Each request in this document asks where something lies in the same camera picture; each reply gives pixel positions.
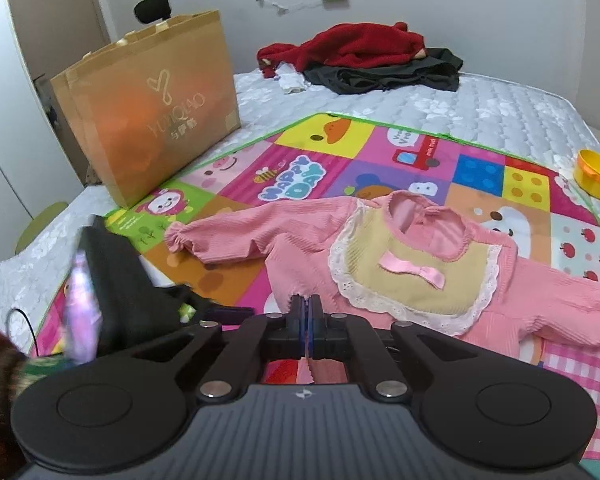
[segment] pink checkered fabric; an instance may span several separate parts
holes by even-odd
[[[600,460],[600,348],[544,342],[544,368],[576,381],[586,389],[598,410],[598,425],[583,458]]]

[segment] red sweater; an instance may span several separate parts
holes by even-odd
[[[424,38],[407,31],[407,24],[393,27],[377,23],[341,23],[312,40],[295,46],[274,43],[257,53],[265,78],[275,76],[281,62],[291,63],[302,72],[311,62],[348,68],[374,68],[408,63],[424,48]]]

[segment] pink bow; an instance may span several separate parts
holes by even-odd
[[[427,280],[438,290],[445,288],[445,275],[433,267],[418,267],[409,260],[396,258],[389,251],[385,252],[378,262],[380,267],[395,274],[413,274]]]

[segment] pink shirt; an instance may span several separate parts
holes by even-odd
[[[280,201],[219,214],[165,235],[170,251],[186,249],[206,264],[266,257],[276,301],[293,294],[319,294],[325,312],[364,316],[376,328],[389,328],[390,314],[353,307],[341,295],[328,265],[330,249],[360,204],[382,208],[393,236],[407,246],[454,261],[474,240],[501,246],[497,286],[479,318],[461,335],[470,343],[518,357],[529,333],[559,342],[600,346],[600,284],[569,276],[518,257],[515,242],[419,194],[399,190],[375,200],[353,197]]]

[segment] shirt sleeve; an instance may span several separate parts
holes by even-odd
[[[518,357],[518,342],[530,333],[600,346],[600,283],[518,258],[502,301],[490,305],[462,339]]]
[[[172,253],[186,249],[208,264],[267,256],[281,237],[312,252],[323,248],[354,208],[351,197],[272,202],[188,225],[174,222],[164,241]]]

